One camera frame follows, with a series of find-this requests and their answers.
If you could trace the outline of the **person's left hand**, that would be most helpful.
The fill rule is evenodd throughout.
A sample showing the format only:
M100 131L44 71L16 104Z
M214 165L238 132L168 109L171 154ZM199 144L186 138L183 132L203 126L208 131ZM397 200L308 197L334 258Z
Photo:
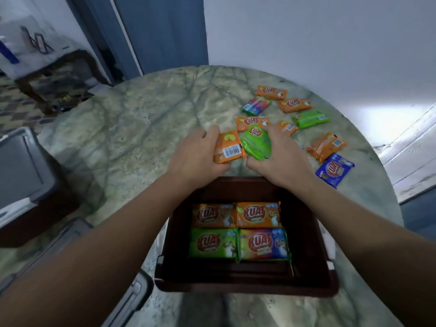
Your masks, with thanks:
M195 128L178 144L166 173L189 192L217 179L222 174L214 174L213 156L219 134L218 125L212 125L207 131Z

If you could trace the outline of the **person's right hand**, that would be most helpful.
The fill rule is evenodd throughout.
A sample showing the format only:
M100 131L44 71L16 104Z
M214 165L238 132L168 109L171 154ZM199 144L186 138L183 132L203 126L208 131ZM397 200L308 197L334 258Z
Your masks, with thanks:
M276 186L297 194L315 179L307 156L290 136L276 126L265 128L271 140L270 167L268 170L253 170Z

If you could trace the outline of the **orange snack packet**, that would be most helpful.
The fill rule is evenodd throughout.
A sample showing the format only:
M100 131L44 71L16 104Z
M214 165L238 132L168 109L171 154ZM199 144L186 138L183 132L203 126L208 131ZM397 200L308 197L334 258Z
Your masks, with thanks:
M268 116L246 116L236 117L235 122L237 132L245 132L253 125L257 125L259 127L269 125L270 119Z
M292 136L292 134L299 130L298 126L285 120L280 120L276 127L280 130L280 132L283 132L288 136Z
M255 95L269 100L283 101L287 96L287 92L288 90L283 88L259 85Z
M282 228L279 202L235 203L235 222L238 228Z
M307 98L291 98L279 101L279 108L284 113L295 113L311 109L313 106Z
M246 158L246 152L235 129L219 134L213 156L216 164L227 164L233 160Z
M230 229L236 227L234 203L197 203L192 207L191 227Z
M327 132L318 138L308 148L307 152L319 163L323 163L332 154L337 153L347 143L332 132Z

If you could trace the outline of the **green snack packet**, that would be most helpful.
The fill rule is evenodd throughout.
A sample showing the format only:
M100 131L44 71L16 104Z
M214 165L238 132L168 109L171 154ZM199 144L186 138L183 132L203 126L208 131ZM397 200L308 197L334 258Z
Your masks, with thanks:
M238 258L237 228L191 228L188 258Z
M329 122L330 117L321 111L311 110L298 113L293 116L293 120L299 129L307 129Z
M269 159L271 156L271 140L262 127L250 126L241 136L240 140L245 152L256 160Z

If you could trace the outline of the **person's left forearm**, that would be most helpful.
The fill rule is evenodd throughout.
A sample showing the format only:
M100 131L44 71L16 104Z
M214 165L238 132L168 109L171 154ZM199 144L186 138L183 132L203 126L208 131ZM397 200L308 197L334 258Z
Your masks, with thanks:
M210 180L168 171L0 297L0 327L100 327L138 274L172 211Z

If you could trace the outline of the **person's right forearm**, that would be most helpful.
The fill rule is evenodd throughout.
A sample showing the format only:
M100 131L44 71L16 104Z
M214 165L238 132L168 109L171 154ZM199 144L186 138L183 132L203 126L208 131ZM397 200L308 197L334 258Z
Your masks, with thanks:
M436 243L346 198L313 174L286 185L317 216L362 279L407 327L436 327Z

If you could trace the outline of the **rainbow snack packet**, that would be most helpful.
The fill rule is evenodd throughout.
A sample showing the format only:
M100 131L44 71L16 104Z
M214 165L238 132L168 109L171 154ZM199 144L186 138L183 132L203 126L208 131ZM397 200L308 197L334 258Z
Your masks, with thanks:
M260 115L269 105L271 101L262 96L256 96L242 107L242 112L249 116Z
M237 236L239 261L291 261L287 234L283 228L239 229Z

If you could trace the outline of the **blue snack packet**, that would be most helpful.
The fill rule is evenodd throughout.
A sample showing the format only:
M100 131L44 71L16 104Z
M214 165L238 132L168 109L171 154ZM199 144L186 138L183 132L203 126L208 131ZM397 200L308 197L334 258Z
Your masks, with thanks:
M338 153L330 155L315 172L315 175L331 187L337 189L344 177L355 167L355 164Z

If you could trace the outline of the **dark brown plastic box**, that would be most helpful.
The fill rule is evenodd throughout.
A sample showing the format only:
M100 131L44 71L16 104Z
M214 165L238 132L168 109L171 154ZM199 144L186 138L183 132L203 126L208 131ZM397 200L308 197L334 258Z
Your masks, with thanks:
M188 258L194 203L280 202L288 261ZM339 290L334 267L313 212L288 190L263 177L221 176L196 190L169 217L154 282L164 292L216 292L333 297Z

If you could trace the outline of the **blue door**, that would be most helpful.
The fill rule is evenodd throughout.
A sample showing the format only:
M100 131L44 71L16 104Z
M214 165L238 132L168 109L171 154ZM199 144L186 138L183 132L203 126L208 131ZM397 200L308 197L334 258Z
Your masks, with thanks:
M204 0L66 0L112 83L208 65Z

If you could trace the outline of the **grey chair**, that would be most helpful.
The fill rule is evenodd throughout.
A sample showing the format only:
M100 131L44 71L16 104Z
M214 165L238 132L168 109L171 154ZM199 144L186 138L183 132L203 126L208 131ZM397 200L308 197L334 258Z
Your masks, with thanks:
M0 296L19 277L28 273L39 263L54 258L55 255L61 253L70 243L83 237L91 229L93 229L93 226L83 219L74 218L69 221L65 228L35 258L32 258L18 272L0 280ZM140 269L120 302L108 315L101 327L125 327L132 315L139 311L148 300L153 288L153 279Z
M30 127L0 138L0 248L18 248L76 211L79 199Z

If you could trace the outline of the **white wooden panel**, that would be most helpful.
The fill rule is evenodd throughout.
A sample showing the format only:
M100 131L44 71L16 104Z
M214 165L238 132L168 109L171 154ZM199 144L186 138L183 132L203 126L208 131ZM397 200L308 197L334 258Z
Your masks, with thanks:
M398 203L436 186L436 103L378 154Z

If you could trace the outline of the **wooden side table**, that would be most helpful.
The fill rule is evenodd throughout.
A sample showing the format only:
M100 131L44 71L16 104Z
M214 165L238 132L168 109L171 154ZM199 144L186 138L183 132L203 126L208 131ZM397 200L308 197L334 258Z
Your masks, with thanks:
M54 113L52 106L43 97L36 93L30 82L42 75L46 75L49 72L61 68L67 63L73 63L77 60L83 60L87 64L92 77L100 84L113 87L113 85L109 83L106 77L101 73L96 60L86 50L75 50L71 53L62 55L56 60L45 60L44 57L31 56L29 58L31 63L30 66L25 66L24 61L21 61L19 64L14 66L18 71L18 74L13 75L13 81L21 93L36 101L37 107L43 114L51 115Z

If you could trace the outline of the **white tablecloth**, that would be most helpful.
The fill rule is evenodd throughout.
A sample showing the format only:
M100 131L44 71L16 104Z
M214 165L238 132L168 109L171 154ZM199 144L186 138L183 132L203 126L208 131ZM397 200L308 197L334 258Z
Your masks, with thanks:
M22 28L26 28L33 41L36 34L41 34L47 47L44 53L38 49L30 50L30 44L25 42L25 34ZM11 80L15 81L35 71L51 65L61 57L81 50L82 47L73 40L58 34L52 29L47 29L32 17L26 16L11 21L0 21L0 42L13 53L19 60L12 64L0 54L0 70Z

